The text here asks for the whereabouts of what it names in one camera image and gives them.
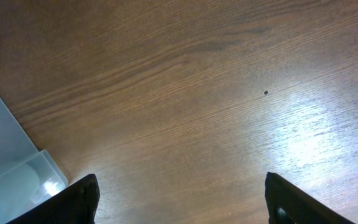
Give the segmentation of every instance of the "table surface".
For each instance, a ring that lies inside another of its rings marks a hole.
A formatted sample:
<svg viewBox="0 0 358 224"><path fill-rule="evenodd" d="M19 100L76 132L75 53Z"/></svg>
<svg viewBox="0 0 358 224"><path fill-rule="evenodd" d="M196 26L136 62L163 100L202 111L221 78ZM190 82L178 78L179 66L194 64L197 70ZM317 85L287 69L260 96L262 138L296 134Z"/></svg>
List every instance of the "table surface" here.
<svg viewBox="0 0 358 224"><path fill-rule="evenodd" d="M358 223L358 1L0 1L0 96L96 223L267 223L267 171Z"/></svg>

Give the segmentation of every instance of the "wooden table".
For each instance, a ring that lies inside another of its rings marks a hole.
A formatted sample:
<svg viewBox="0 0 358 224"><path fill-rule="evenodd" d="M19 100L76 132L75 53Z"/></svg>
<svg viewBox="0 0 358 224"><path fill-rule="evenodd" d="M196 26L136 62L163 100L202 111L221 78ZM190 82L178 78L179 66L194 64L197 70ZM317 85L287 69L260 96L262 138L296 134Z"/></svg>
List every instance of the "wooden table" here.
<svg viewBox="0 0 358 224"><path fill-rule="evenodd" d="M96 223L267 223L267 171L358 223L358 1L0 1L0 96Z"/></svg>

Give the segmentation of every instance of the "black object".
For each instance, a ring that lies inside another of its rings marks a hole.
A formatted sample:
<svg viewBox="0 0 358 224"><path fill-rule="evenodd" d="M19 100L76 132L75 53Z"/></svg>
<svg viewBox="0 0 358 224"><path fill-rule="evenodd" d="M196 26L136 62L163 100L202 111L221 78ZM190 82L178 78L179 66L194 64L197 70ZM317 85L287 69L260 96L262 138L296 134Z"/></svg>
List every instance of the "black object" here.
<svg viewBox="0 0 358 224"><path fill-rule="evenodd" d="M265 187L270 224L352 223L278 174L268 172Z"/></svg>
<svg viewBox="0 0 358 224"><path fill-rule="evenodd" d="M99 197L96 176L89 174L8 224L91 224Z"/></svg>

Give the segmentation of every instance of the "translucent plastic container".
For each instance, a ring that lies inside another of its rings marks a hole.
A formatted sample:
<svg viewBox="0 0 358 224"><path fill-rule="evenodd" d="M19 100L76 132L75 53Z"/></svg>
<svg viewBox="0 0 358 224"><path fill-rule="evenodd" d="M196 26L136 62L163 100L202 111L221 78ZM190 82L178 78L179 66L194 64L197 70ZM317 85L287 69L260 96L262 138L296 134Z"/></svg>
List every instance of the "translucent plastic container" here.
<svg viewBox="0 0 358 224"><path fill-rule="evenodd" d="M46 150L39 152L0 99L0 223L68 186Z"/></svg>

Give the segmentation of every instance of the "plastic box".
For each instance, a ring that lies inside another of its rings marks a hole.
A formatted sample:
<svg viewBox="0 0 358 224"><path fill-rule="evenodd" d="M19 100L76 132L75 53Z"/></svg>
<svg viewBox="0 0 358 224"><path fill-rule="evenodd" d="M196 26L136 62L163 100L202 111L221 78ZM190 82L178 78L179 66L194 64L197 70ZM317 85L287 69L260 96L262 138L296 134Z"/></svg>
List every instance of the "plastic box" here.
<svg viewBox="0 0 358 224"><path fill-rule="evenodd" d="M39 152L0 99L0 223L68 186L46 150Z"/></svg>

